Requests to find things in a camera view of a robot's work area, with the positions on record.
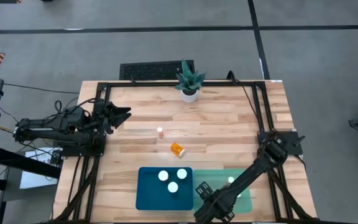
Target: succulent plant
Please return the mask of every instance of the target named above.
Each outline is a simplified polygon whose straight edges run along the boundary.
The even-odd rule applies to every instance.
[[[183,90],[183,92],[194,93],[196,90],[199,90],[201,84],[203,84],[206,73],[198,74],[198,71],[192,73],[189,69],[185,60],[181,60],[181,69],[183,73],[177,74],[179,80],[179,85],[175,86],[177,90]]]

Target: wooden tabletop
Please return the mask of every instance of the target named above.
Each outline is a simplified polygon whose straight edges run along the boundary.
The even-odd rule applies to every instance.
[[[93,98],[97,83],[83,82],[78,102]],[[266,81],[266,86],[276,129],[293,129],[283,83]],[[246,90],[252,101],[251,88],[246,87]],[[256,157],[257,120],[240,86],[204,86],[194,103],[182,102],[179,91],[166,86],[113,87],[110,96],[116,106],[130,106],[132,116],[107,138],[99,165],[91,222],[193,222],[193,211],[137,210],[139,168],[246,169]],[[259,98],[264,112],[261,92]],[[85,104],[83,107],[91,111],[93,105]],[[164,130],[162,139],[158,137],[158,127]],[[174,142],[186,148],[181,159],[170,152]],[[76,161],[77,157],[64,161],[54,203],[55,216],[67,205]],[[80,178],[81,164],[73,194]],[[303,164],[289,156],[283,167],[288,189],[305,211],[315,217]],[[282,195],[277,191],[282,217],[286,217]],[[275,217],[266,174],[250,186],[250,194],[252,211],[236,214],[233,221],[273,221]],[[80,218],[85,215],[87,198],[86,192]]]

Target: concrete floor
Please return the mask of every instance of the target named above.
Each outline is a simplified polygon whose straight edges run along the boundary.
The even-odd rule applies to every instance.
[[[358,25],[358,1],[255,0],[260,26]],[[0,4],[0,29],[164,26],[249,26],[245,0],[55,0]],[[262,31],[271,79],[284,81],[302,142],[318,216],[358,223],[358,30]],[[8,83],[78,91],[83,80],[117,80],[119,64],[193,59],[208,78],[233,70],[262,79],[252,31],[113,34],[0,34]],[[6,86],[1,106],[17,118],[54,112],[55,100],[75,95]],[[1,126],[14,121],[2,116]],[[0,147],[20,147],[0,133]],[[53,194],[9,202],[4,223],[50,216]]]

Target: potted plant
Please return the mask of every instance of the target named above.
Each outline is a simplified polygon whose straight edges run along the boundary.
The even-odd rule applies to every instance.
[[[180,90],[181,99],[186,103],[196,101],[198,90],[203,84],[205,74],[198,74],[198,71],[192,73],[185,60],[181,60],[181,69],[183,73],[177,74],[179,85],[175,89]]]

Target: blue box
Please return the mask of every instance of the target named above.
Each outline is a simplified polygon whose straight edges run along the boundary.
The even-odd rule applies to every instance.
[[[179,169],[185,169],[183,180],[177,176]],[[161,170],[168,172],[168,180],[158,179]],[[178,191],[168,191],[168,184],[176,182]],[[192,210],[193,170],[190,167],[141,167],[137,178],[136,208],[138,210]]]

